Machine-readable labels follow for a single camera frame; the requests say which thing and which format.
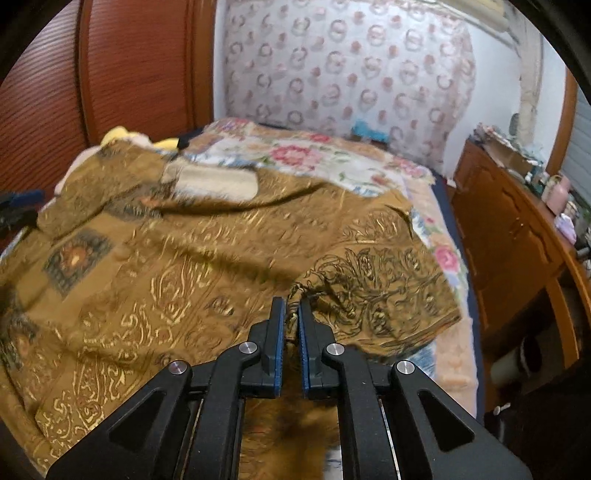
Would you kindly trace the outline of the pink circle patterned curtain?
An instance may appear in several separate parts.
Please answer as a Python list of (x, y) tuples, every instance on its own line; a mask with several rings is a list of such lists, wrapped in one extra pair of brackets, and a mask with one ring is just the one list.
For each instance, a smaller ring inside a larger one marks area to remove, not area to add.
[(440, 174), (475, 88), (465, 21), (419, 1), (230, 1), (223, 29), (228, 114), (352, 137)]

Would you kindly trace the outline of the box with blue cloth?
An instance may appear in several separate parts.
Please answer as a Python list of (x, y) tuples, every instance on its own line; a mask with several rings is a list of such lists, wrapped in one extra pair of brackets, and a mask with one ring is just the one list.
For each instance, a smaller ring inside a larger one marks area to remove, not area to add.
[(369, 140), (370, 142), (388, 144), (390, 136), (388, 133), (375, 130), (363, 120), (356, 120), (352, 128), (352, 135), (360, 137), (361, 139)]

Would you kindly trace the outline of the pale pink folded cloth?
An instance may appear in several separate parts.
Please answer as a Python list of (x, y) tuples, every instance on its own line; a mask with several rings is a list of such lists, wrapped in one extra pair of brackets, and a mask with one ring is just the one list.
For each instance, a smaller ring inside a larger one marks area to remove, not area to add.
[(61, 191), (63, 190), (63, 187), (65, 186), (65, 183), (66, 183), (67, 179), (71, 176), (71, 174), (77, 168), (79, 168), (86, 160), (88, 160), (91, 156), (96, 154), (100, 149), (101, 149), (100, 146), (93, 146), (93, 147), (83, 150), (82, 152), (80, 152), (76, 156), (76, 158), (73, 160), (73, 162), (68, 167), (68, 170), (66, 171), (65, 175), (56, 184), (56, 186), (54, 188), (54, 196), (55, 197), (57, 197), (61, 194)]

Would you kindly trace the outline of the pink thermos bottle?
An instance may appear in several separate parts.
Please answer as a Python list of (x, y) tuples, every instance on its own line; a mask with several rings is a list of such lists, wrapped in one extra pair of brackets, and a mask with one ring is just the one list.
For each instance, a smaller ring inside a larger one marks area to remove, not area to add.
[(571, 182), (564, 175), (555, 175), (550, 193), (546, 199), (546, 206), (555, 215), (561, 214), (568, 202)]

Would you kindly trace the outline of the yellow Pikachu plush toy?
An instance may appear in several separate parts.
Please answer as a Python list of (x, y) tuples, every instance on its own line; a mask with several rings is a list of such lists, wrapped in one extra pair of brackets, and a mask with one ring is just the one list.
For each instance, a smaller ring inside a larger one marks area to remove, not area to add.
[(178, 138), (168, 138), (158, 142), (152, 142), (150, 138), (140, 132), (128, 131), (122, 126), (110, 129), (102, 138), (100, 146), (104, 147), (116, 141), (126, 141), (141, 148), (155, 151), (176, 152), (178, 150)]

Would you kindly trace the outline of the red wooden louvered wardrobe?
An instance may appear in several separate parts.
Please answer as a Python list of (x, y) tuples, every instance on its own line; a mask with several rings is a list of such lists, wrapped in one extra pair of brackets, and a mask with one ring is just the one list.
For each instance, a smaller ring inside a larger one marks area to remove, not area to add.
[(1, 189), (52, 193), (115, 126), (162, 140), (213, 119), (214, 1), (61, 1), (1, 83)]

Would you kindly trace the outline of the beige tied side curtain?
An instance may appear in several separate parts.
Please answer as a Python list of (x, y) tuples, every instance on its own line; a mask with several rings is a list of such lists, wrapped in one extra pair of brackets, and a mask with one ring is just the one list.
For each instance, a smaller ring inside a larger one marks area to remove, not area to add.
[(544, 53), (539, 30), (523, 15), (518, 16), (517, 35), (520, 57), (520, 108), (517, 136), (523, 146), (533, 143), (541, 93)]

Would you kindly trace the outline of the floral cream bed quilt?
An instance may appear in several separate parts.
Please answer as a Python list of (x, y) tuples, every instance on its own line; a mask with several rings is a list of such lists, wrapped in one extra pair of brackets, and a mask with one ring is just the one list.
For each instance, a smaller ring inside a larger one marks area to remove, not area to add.
[(225, 118), (187, 141), (182, 155), (198, 164), (267, 167), (321, 178), (363, 197), (400, 190), (412, 203), (415, 232), (434, 254), (461, 311), (461, 320), (414, 354), (421, 368), (472, 415), (481, 410), (478, 325), (468, 268), (445, 180), (367, 143), (288, 131)]

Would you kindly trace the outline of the golden brown patterned garment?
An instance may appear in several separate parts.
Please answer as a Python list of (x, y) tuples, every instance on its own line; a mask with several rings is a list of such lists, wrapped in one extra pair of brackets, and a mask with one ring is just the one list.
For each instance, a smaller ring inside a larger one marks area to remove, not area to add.
[(392, 190), (249, 169), (249, 194), (175, 192), (180, 170), (126, 142), (87, 159), (1, 263), (1, 418), (40, 472), (169, 362), (201, 364), (287, 301), (390, 360), (459, 321)]

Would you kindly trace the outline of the brown wooden sideboard cabinet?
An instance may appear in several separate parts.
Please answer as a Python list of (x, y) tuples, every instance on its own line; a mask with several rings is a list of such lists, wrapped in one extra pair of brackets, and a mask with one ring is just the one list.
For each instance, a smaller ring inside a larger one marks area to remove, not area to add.
[(480, 307), (482, 338), (516, 325), (541, 295), (554, 315), (565, 367), (582, 356), (590, 284), (548, 208), (473, 141), (454, 176), (452, 206)]

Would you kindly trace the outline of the cardboard box on sideboard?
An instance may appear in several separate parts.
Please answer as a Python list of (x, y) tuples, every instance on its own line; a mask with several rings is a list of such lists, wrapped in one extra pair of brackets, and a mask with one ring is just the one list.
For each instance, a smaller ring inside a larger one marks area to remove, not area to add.
[(512, 146), (507, 146), (495, 137), (488, 137), (483, 144), (488, 155), (502, 167), (517, 172), (523, 178), (530, 173), (534, 167), (521, 153)]

